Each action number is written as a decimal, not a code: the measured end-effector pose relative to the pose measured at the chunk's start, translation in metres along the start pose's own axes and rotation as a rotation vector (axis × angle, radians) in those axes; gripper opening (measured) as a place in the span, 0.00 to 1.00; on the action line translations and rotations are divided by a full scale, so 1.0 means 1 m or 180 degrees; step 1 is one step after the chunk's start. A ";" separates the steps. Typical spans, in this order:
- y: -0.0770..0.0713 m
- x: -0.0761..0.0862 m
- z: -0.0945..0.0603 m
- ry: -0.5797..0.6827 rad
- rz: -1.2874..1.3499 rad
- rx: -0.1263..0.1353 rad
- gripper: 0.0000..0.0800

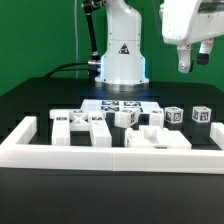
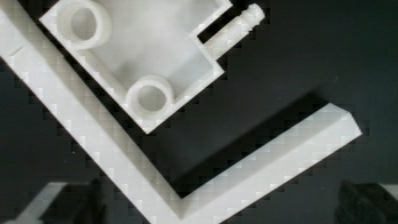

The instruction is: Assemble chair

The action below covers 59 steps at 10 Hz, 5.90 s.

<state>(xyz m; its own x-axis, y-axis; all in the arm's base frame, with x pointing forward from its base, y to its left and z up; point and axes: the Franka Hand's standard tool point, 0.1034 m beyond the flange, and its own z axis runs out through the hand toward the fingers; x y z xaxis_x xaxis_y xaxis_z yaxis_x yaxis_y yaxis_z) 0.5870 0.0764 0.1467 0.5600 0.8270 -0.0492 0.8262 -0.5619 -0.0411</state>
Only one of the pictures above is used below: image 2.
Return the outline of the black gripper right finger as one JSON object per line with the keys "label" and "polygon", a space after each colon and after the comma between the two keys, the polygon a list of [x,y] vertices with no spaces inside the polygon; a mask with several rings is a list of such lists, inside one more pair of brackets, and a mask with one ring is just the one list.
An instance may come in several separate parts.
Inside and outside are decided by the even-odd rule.
{"label": "black gripper right finger", "polygon": [[398,184],[342,182],[335,224],[398,224]]}

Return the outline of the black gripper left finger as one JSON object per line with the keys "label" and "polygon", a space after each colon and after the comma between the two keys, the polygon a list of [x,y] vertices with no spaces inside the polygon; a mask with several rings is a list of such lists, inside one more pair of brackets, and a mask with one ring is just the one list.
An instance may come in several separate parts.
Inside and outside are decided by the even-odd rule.
{"label": "black gripper left finger", "polygon": [[107,224],[100,180],[50,182],[17,218],[0,224]]}

